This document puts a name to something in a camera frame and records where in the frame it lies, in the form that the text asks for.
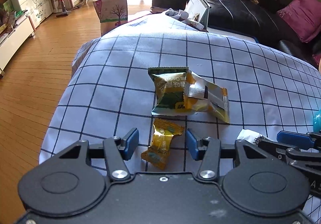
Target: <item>red object on sofa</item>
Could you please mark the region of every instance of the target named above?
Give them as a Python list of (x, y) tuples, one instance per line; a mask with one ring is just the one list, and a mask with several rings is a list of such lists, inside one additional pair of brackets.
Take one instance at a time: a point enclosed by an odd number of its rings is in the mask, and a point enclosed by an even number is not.
[(278, 14), (301, 42), (309, 43), (321, 31), (321, 2), (317, 0), (293, 0)]

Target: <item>black leather sofa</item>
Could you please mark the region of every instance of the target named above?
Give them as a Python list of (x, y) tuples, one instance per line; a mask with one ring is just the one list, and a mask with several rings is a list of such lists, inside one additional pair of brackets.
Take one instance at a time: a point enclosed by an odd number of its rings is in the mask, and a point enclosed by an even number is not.
[(260, 44), (305, 60), (317, 68), (312, 54), (321, 52), (321, 35), (309, 44), (302, 43), (295, 31), (276, 11), (282, 9), (275, 1), (206, 0), (210, 5), (208, 27), (255, 37)]

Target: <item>screw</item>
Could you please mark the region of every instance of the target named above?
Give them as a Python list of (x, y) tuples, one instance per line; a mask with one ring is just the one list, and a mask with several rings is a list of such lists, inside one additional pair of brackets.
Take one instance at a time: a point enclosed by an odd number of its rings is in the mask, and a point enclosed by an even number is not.
[(159, 179), (161, 182), (166, 182), (168, 181), (168, 177), (160, 177)]
[(296, 161), (296, 160), (294, 160), (294, 161), (291, 161), (290, 162), (290, 165), (296, 165), (298, 162)]
[(205, 170), (200, 172), (200, 176), (204, 179), (210, 179), (215, 176), (215, 172), (211, 170)]
[(116, 170), (116, 171), (113, 171), (113, 173), (111, 175), (116, 179), (123, 179), (123, 178), (127, 177), (128, 172), (126, 172), (124, 170)]

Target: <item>snack wrapper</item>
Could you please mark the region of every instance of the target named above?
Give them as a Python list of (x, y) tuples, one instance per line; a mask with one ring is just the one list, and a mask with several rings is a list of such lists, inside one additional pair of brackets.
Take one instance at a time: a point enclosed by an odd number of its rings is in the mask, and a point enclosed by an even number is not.
[(187, 73), (184, 93), (186, 109), (209, 112), (223, 122), (230, 123), (226, 88), (221, 88), (190, 71)]
[(184, 105), (188, 67), (151, 67), (148, 74), (155, 84), (157, 104), (152, 115), (190, 115), (195, 112)]
[(142, 152), (143, 160), (163, 170), (170, 155), (170, 145), (175, 135), (182, 135), (184, 127), (167, 120), (156, 118), (154, 121), (154, 135), (150, 147)]

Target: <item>checkered tablecloth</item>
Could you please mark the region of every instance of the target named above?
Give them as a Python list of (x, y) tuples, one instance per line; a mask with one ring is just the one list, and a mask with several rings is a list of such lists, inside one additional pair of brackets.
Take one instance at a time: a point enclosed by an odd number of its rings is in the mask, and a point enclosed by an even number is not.
[[(195, 31), (163, 14), (149, 15), (84, 44), (73, 62), (73, 77), (46, 133), (40, 163), (79, 139), (101, 143), (136, 127), (139, 147), (126, 162), (130, 172), (158, 171), (141, 160), (150, 144), (155, 105), (148, 67), (189, 66), (196, 74), (228, 90), (228, 125), (206, 113), (170, 117), (201, 137), (234, 143), (242, 129), (276, 141), (281, 130), (312, 131), (321, 108), (321, 76), (310, 64), (269, 47), (234, 37)], [(166, 171), (194, 171), (199, 162), (186, 149), (185, 136), (172, 141)], [(93, 166), (106, 174), (103, 160)], [(232, 169), (222, 159), (220, 174)], [(305, 212), (321, 217), (320, 200), (310, 198)]]

